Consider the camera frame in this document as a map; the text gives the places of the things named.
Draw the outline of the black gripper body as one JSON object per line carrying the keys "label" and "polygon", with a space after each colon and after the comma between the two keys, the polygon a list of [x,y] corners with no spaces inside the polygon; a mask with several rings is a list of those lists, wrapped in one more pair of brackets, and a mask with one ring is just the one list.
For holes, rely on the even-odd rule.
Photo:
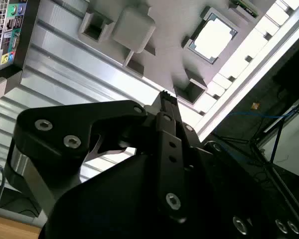
{"label": "black gripper body", "polygon": [[127,159],[63,195],[41,239],[299,239],[299,237],[172,237],[186,222],[185,166],[169,156]]}

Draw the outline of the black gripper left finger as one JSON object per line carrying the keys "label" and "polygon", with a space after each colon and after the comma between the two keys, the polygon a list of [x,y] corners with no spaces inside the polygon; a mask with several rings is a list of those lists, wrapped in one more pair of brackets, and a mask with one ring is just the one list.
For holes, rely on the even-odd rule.
{"label": "black gripper left finger", "polygon": [[9,182],[28,192],[48,220],[63,195],[133,156],[159,164],[173,156],[184,166],[170,98],[160,92],[155,113],[131,100],[24,110],[8,153]]}

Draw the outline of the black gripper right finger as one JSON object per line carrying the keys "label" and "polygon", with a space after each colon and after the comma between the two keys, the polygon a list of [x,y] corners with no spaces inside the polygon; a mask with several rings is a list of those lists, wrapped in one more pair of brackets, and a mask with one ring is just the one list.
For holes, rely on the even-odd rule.
{"label": "black gripper right finger", "polygon": [[299,237],[299,212],[276,169],[257,155],[238,161],[217,139],[201,143],[169,100],[183,144],[187,189],[185,223],[172,237]]}

